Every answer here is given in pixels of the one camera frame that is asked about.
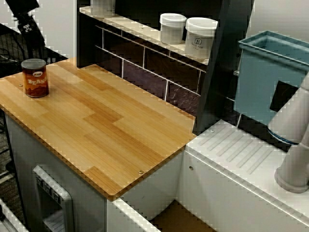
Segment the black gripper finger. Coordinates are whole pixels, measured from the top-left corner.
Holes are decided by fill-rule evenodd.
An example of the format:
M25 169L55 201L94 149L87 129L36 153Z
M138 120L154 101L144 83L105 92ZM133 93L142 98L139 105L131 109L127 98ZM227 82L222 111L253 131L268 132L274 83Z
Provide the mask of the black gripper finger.
M25 16L19 19L19 30L32 48L45 46L44 37L32 16Z

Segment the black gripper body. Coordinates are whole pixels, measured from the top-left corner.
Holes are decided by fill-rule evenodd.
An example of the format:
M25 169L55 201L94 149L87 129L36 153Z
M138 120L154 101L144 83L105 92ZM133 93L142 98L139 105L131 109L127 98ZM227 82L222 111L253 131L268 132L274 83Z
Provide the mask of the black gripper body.
M6 0L6 3L13 13L14 20L22 23L33 21L33 17L28 13L39 8L36 0Z

